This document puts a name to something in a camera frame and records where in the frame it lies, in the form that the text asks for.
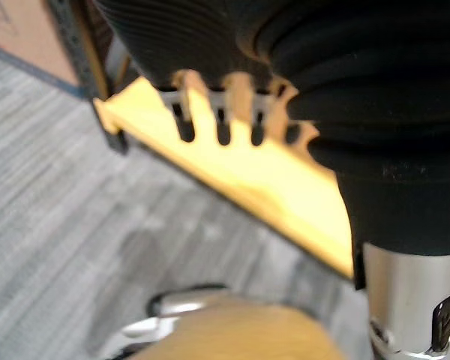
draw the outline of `chrome metal part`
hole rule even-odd
[[[228,289],[193,289],[174,292],[163,297],[160,316],[125,326],[106,342],[100,359],[114,359],[122,349],[134,344],[153,344],[170,335],[183,316],[191,311],[214,306],[241,304],[246,300],[233,295]]]
[[[230,123],[230,114],[227,106],[227,91],[208,90],[210,107],[219,123]]]
[[[370,338],[385,360],[450,359],[432,350],[434,311],[450,297],[450,255],[394,253],[364,244]]]
[[[195,128],[185,87],[182,86],[176,91],[159,91],[158,94],[163,105],[172,113],[180,138],[187,143],[193,141]]]
[[[252,122],[256,124],[260,122],[261,125],[266,123],[270,107],[273,104],[274,96],[270,94],[255,93],[252,100]]]

